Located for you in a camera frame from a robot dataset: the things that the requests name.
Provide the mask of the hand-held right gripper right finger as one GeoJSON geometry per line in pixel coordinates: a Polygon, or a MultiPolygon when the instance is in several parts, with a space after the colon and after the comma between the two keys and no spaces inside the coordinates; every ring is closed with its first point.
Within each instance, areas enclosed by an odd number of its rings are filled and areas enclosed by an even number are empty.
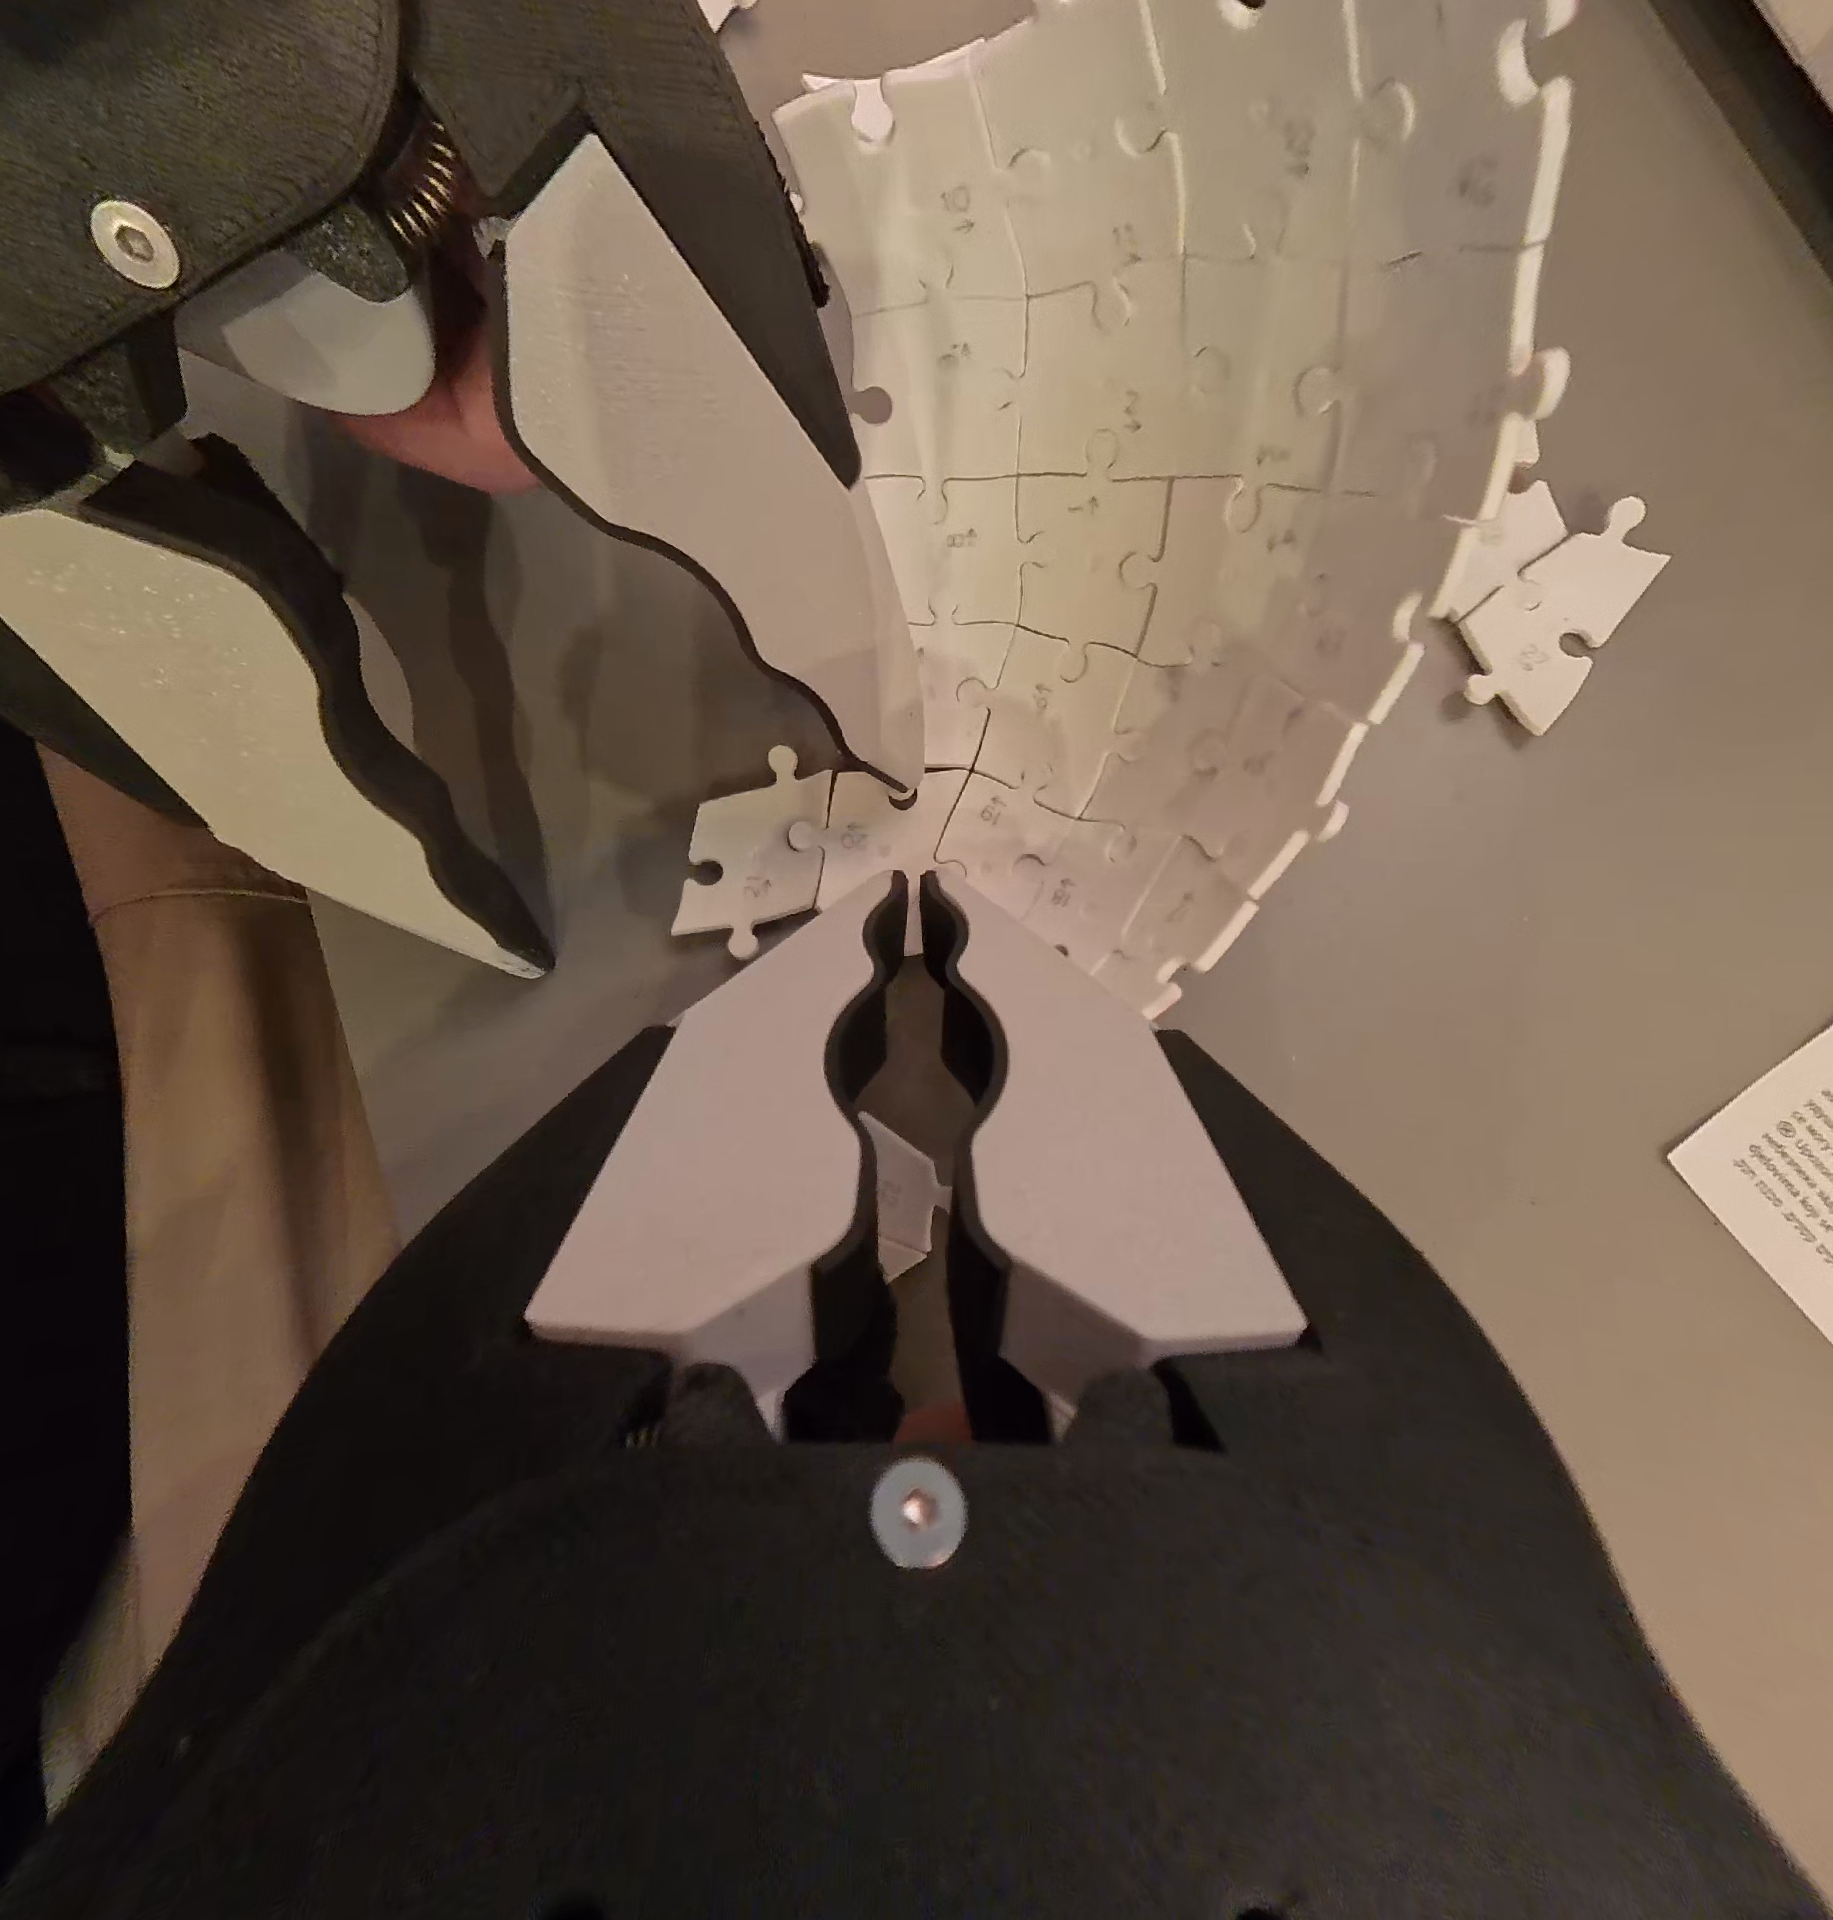
{"type": "Polygon", "coordinates": [[[962,879],[921,882],[946,1063],[959,1366],[1278,1350],[1307,1318],[1146,1018],[962,879]]]}

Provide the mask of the partly built white puzzle ball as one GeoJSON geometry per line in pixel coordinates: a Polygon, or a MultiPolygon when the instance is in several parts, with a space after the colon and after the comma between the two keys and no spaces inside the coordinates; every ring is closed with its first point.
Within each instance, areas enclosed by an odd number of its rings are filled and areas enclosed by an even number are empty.
{"type": "Polygon", "coordinates": [[[775,107],[928,700],[924,860],[1146,1018],[1344,823],[1537,455],[1573,4],[1031,4],[775,107]]]}

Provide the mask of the two-piece joined puzzle segment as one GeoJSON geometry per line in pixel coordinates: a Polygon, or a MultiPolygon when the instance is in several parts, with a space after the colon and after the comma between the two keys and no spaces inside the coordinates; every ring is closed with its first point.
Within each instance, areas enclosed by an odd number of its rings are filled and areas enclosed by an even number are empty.
{"type": "Polygon", "coordinates": [[[1462,528],[1429,614],[1457,631],[1475,662],[1469,703],[1500,700],[1527,733],[1552,730],[1596,650],[1669,562],[1626,540],[1647,513],[1641,498],[1624,496],[1600,530],[1572,531],[1549,486],[1534,482],[1462,528]]]}

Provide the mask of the beige trousers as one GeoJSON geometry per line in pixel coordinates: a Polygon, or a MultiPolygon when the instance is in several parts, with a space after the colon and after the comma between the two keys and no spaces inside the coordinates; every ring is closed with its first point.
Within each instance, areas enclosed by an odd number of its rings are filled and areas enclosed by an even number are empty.
{"type": "Polygon", "coordinates": [[[399,1224],[307,893],[41,752],[121,1093],[130,1522],[42,1709],[60,1813],[134,1705],[399,1224]]]}

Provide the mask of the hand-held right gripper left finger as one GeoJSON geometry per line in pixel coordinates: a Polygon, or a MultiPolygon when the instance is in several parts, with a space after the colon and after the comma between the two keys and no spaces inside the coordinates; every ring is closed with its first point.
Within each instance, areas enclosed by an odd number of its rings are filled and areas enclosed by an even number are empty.
{"type": "Polygon", "coordinates": [[[538,1338],[730,1368],[788,1432],[894,1432],[896,1314],[858,1097],[908,886],[877,875],[695,1004],[538,1287],[538,1338]]]}

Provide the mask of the white printed instruction leaflet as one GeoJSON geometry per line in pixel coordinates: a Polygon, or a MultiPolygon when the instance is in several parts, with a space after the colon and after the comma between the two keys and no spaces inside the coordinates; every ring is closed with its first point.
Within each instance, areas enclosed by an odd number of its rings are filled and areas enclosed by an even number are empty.
{"type": "Polygon", "coordinates": [[[1667,1163],[1833,1349],[1833,1025],[1672,1146],[1667,1163]]]}

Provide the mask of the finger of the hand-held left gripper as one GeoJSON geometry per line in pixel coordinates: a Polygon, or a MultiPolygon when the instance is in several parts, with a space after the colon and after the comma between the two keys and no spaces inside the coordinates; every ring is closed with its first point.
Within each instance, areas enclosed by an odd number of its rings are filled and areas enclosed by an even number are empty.
{"type": "Polygon", "coordinates": [[[523,980],[553,951],[415,754],[375,620],[246,456],[0,513],[0,624],[216,840],[523,980]]]}
{"type": "Polygon", "coordinates": [[[595,526],[684,564],[849,764],[920,778],[920,670],[879,516],[792,419],[598,135],[501,249],[505,430],[595,526]]]}

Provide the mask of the person's left hand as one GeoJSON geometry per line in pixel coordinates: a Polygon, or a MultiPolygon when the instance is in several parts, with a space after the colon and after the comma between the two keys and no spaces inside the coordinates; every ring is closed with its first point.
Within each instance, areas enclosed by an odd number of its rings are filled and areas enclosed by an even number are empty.
{"type": "Polygon", "coordinates": [[[496,412],[496,339],[490,276],[472,233],[429,261],[433,382],[395,415],[335,415],[353,444],[473,493],[515,496],[539,486],[505,437],[496,412]]]}

